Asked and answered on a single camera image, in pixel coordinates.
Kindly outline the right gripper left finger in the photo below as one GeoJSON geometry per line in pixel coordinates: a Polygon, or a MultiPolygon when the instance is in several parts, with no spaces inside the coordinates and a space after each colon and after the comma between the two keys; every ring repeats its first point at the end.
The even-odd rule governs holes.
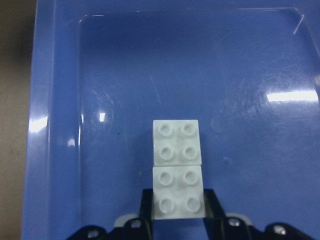
{"type": "Polygon", "coordinates": [[[137,217],[125,221],[123,226],[116,226],[107,232],[97,225],[87,225],[71,236],[69,240],[152,240],[153,239],[153,190],[144,189],[141,195],[137,217]]]}

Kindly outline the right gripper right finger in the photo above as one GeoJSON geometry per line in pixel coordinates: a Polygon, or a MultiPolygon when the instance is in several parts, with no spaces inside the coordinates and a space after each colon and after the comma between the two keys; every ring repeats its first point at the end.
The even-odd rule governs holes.
{"type": "Polygon", "coordinates": [[[227,214],[215,191],[204,189],[205,218],[210,240],[312,240],[313,237],[284,222],[268,224],[263,231],[241,214],[227,214]]]}

